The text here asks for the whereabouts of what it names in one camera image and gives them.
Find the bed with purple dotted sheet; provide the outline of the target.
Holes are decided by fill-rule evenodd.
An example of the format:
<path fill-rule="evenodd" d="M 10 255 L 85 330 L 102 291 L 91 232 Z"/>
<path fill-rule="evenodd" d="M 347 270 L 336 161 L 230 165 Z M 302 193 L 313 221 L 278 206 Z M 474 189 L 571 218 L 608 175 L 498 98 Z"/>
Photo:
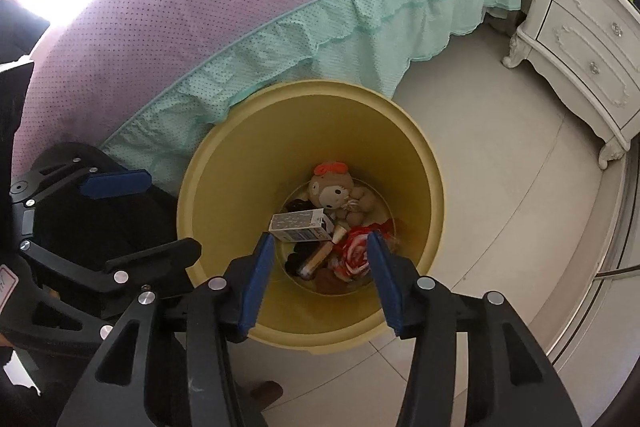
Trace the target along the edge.
<path fill-rule="evenodd" d="M 487 13 L 521 0 L 92 0 L 32 58 L 12 171 L 95 146 L 168 192 L 209 129 L 270 84 L 333 79 L 392 96 Z"/>

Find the small white blue carton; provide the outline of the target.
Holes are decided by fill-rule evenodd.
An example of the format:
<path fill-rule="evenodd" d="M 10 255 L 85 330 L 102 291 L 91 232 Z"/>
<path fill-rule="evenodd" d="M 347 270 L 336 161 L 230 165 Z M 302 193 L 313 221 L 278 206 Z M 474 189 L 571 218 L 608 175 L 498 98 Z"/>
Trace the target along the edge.
<path fill-rule="evenodd" d="M 269 233 L 284 243 L 324 242 L 332 239 L 334 224 L 323 209 L 276 213 Z"/>

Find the white carved nightstand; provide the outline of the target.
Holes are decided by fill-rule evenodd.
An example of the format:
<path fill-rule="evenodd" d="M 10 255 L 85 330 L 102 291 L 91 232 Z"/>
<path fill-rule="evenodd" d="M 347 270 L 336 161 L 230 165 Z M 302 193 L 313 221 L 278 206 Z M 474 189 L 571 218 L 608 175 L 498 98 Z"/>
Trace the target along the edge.
<path fill-rule="evenodd" d="M 532 0 L 502 64 L 527 61 L 602 141 L 604 170 L 639 134 L 639 11 L 629 0 Z"/>

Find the beige tube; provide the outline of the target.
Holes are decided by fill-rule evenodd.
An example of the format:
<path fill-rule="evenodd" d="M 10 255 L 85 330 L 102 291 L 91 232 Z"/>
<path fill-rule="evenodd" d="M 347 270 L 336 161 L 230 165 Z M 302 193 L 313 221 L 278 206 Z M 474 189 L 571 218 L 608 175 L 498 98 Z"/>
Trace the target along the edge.
<path fill-rule="evenodd" d="M 323 242 L 314 253 L 303 262 L 297 270 L 297 275 L 303 280 L 311 280 L 314 273 L 321 267 L 322 263 L 332 254 L 333 249 L 347 235 L 348 230 L 343 225 L 337 225 L 334 229 L 332 239 Z"/>

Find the brown wooden block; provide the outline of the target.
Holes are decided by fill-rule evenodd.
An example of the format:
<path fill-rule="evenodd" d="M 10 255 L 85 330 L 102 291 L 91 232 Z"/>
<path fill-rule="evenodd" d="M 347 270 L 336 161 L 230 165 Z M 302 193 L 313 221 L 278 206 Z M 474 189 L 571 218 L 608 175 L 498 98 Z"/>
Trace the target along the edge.
<path fill-rule="evenodd" d="M 327 296 L 345 295 L 350 291 L 349 283 L 339 279 L 329 268 L 320 268 L 314 273 L 314 288 L 318 294 Z"/>

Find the plush monkey with orange bow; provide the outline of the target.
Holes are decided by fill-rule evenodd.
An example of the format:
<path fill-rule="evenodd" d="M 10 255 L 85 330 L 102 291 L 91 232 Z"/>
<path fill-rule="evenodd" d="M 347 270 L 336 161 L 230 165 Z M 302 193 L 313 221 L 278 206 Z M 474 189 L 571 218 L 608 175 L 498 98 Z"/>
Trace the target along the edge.
<path fill-rule="evenodd" d="M 332 220 L 360 227 L 374 210 L 378 198 L 369 187 L 357 184 L 341 161 L 326 161 L 314 167 L 307 185 L 312 205 L 329 213 Z"/>

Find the yellow plastic trash bin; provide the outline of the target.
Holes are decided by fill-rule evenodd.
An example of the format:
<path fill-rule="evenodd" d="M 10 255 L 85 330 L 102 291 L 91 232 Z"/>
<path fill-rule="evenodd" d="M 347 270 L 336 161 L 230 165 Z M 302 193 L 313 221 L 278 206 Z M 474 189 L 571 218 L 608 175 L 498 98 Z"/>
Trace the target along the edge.
<path fill-rule="evenodd" d="M 354 84 L 306 80 L 251 95 L 210 130 L 186 169 L 177 229 L 201 246 L 194 285 L 271 239 L 250 337 L 326 353 L 383 330 L 367 234 L 425 273 L 444 217 L 437 161 L 403 109 Z"/>

